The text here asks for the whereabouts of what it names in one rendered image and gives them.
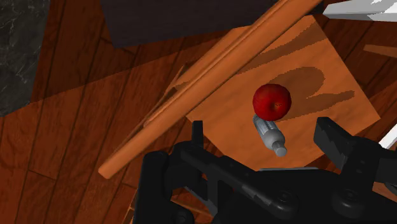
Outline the white flat furniture piece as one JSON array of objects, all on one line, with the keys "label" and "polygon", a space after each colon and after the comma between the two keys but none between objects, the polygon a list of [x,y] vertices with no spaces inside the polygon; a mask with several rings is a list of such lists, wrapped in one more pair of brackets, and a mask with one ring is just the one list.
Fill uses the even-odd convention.
[{"label": "white flat furniture piece", "polygon": [[323,15],[330,19],[397,22],[397,0],[348,0],[329,4]]}]

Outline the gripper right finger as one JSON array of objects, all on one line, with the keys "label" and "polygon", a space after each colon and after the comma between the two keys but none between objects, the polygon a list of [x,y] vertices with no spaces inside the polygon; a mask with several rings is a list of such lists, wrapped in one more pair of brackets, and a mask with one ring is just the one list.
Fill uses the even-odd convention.
[{"label": "gripper right finger", "polygon": [[382,200],[372,191],[375,182],[393,187],[397,195],[397,151],[352,136],[328,117],[317,119],[314,142],[341,170],[332,198],[337,213],[361,218],[375,212],[371,206]]}]

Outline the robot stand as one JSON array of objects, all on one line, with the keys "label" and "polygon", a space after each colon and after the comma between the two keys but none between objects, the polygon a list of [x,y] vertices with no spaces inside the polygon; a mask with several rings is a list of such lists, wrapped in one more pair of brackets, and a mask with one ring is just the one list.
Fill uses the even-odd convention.
[{"label": "robot stand", "polygon": [[101,0],[117,48],[252,24],[277,0]]}]

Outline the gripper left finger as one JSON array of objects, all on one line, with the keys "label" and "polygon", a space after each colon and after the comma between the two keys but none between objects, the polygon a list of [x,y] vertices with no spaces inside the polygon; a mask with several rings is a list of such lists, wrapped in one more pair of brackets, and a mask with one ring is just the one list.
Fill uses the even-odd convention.
[{"label": "gripper left finger", "polygon": [[208,207],[211,224],[277,223],[298,214],[293,192],[230,157],[209,153],[203,140],[203,123],[195,121],[190,141],[176,144],[171,154],[144,156],[134,224],[194,224],[192,212],[171,201],[181,187]]}]

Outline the clear grey plastic bottle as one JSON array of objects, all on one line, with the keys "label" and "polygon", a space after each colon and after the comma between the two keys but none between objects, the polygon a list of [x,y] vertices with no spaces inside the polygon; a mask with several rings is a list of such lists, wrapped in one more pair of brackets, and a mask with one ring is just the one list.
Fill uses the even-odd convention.
[{"label": "clear grey plastic bottle", "polygon": [[285,136],[278,129],[275,122],[263,120],[254,114],[253,123],[261,140],[268,149],[272,150],[278,157],[283,157],[287,154]]}]

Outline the red apple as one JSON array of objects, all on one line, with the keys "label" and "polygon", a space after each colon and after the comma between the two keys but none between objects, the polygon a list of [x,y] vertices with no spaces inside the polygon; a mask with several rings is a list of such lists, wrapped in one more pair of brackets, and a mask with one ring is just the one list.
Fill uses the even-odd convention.
[{"label": "red apple", "polygon": [[291,107],[291,94],[279,84],[265,84],[253,96],[253,109],[263,120],[276,121],[283,118]]}]

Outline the brown wooden chair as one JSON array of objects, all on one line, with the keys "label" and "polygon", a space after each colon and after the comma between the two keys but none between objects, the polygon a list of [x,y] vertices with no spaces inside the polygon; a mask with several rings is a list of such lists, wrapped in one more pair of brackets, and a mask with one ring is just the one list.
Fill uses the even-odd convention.
[{"label": "brown wooden chair", "polygon": [[[201,120],[217,149],[252,168],[298,167],[321,155],[318,117],[357,134],[379,120],[372,103],[309,10],[320,0],[278,0],[254,24],[232,29],[181,77],[183,86],[99,167],[111,178],[181,117]],[[292,106],[277,125],[288,152],[276,157],[253,125],[253,96],[266,83],[286,87]]]}]

